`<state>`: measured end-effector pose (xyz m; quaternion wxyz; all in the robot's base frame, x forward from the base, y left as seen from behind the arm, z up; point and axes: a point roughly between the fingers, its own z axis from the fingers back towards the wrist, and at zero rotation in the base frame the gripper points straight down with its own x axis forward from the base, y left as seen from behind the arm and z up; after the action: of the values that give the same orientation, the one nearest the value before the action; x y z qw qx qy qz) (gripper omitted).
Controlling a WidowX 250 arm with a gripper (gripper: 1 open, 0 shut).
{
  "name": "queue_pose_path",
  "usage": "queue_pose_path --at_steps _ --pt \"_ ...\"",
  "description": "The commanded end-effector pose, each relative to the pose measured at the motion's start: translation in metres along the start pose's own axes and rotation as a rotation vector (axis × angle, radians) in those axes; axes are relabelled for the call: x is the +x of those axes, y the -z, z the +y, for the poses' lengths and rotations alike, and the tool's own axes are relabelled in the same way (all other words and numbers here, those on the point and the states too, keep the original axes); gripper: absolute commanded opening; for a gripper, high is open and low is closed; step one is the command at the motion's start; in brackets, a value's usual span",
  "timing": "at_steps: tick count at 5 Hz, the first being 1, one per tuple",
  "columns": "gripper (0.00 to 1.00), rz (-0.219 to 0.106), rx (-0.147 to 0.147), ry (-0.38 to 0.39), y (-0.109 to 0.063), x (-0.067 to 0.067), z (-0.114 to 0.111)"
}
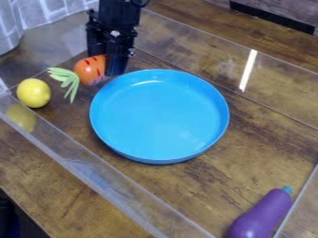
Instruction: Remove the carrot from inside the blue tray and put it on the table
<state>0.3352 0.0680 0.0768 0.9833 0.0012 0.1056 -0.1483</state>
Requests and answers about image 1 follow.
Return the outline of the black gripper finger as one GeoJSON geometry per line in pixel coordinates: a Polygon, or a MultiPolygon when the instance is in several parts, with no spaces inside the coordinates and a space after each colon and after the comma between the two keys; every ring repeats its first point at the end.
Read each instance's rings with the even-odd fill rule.
{"type": "Polygon", "coordinates": [[[107,42],[106,75],[121,75],[126,71],[130,57],[134,52],[134,38],[117,37],[107,42]]]}
{"type": "Polygon", "coordinates": [[[87,51],[90,57],[106,54],[106,43],[101,33],[95,30],[87,31],[87,51]]]}

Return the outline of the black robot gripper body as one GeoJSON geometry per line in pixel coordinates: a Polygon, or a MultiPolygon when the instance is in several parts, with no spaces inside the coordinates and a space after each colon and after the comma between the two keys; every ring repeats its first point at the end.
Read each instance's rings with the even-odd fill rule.
{"type": "Polygon", "coordinates": [[[98,10],[90,9],[86,30],[101,33],[105,43],[117,37],[138,36],[141,0],[99,0],[98,10]]]}

